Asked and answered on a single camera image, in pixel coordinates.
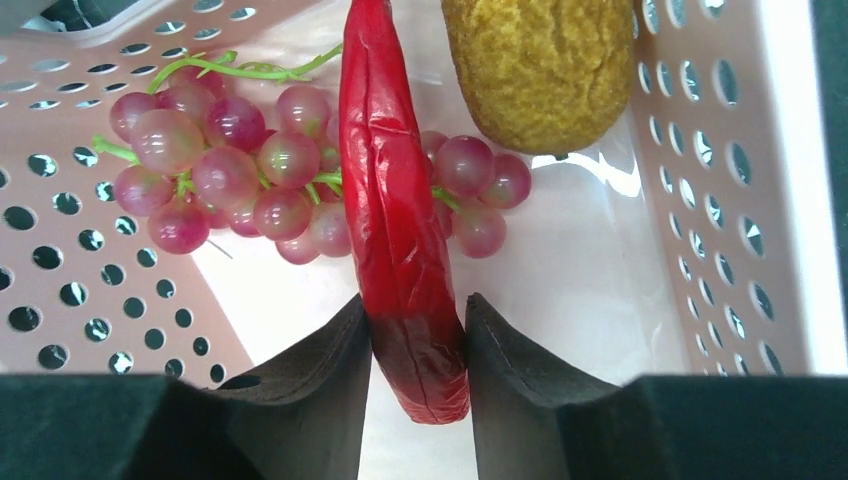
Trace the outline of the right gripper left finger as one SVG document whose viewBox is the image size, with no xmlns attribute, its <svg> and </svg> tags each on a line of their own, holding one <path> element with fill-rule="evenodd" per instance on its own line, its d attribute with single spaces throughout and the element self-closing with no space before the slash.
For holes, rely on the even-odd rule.
<svg viewBox="0 0 848 480">
<path fill-rule="evenodd" d="M 5 479 L 354 479 L 371 345 L 362 303 L 199 389 L 163 375 L 5 375 Z"/>
</svg>

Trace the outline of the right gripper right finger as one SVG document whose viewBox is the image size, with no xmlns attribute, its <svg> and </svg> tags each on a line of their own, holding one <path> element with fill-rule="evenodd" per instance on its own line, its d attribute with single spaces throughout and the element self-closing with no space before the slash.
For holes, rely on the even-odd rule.
<svg viewBox="0 0 848 480">
<path fill-rule="evenodd" d="M 482 479 L 843 479 L 840 377 L 642 376 L 563 361 L 480 294 L 466 304 Z"/>
</svg>

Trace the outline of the red toy chili pepper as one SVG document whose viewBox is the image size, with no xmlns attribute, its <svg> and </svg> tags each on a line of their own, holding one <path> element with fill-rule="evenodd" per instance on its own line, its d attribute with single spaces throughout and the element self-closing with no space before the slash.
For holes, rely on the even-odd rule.
<svg viewBox="0 0 848 480">
<path fill-rule="evenodd" d="M 338 113 L 344 210 L 374 356 L 412 421 L 459 421 L 470 408 L 465 332 L 386 1 L 350 5 Z"/>
</svg>

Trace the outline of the pink plastic basket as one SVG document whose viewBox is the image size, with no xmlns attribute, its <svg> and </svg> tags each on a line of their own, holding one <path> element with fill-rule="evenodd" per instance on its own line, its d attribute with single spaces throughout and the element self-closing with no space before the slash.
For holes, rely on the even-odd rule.
<svg viewBox="0 0 848 480">
<path fill-rule="evenodd" d="M 632 1 L 631 106 L 597 144 L 530 161 L 534 191 L 482 295 L 615 386 L 642 376 L 847 382 L 847 5 Z M 356 291 L 349 259 L 296 267 L 217 232 L 188 256 L 123 212 L 90 140 L 181 52 L 293 67 L 344 1 L 141 1 L 96 28 L 1 38 L 1 379 L 163 375 L 199 389 L 272 359 Z M 472 413 L 411 422 L 371 358 L 354 479 L 482 479 Z"/>
</svg>

